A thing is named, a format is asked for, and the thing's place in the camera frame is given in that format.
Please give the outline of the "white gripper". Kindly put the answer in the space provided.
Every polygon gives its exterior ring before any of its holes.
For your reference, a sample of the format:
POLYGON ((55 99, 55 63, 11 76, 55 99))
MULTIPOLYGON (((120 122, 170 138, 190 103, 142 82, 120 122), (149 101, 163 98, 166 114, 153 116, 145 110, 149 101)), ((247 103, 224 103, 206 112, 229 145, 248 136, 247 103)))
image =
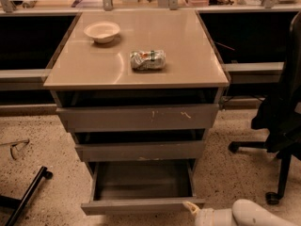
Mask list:
POLYGON ((230 209, 199 209, 199 207, 192 202, 184 202, 183 205, 192 216, 195 216, 195 226, 234 226, 230 209))

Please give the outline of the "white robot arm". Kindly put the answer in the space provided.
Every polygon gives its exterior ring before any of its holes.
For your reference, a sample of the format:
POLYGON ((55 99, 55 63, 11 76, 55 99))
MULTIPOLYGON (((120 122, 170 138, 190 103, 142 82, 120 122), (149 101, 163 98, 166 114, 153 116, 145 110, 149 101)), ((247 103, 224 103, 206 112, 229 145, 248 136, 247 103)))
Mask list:
POLYGON ((219 210, 200 209, 192 202, 184 202, 183 206, 194 217, 195 226, 298 226, 246 199, 235 201, 231 208, 219 210))

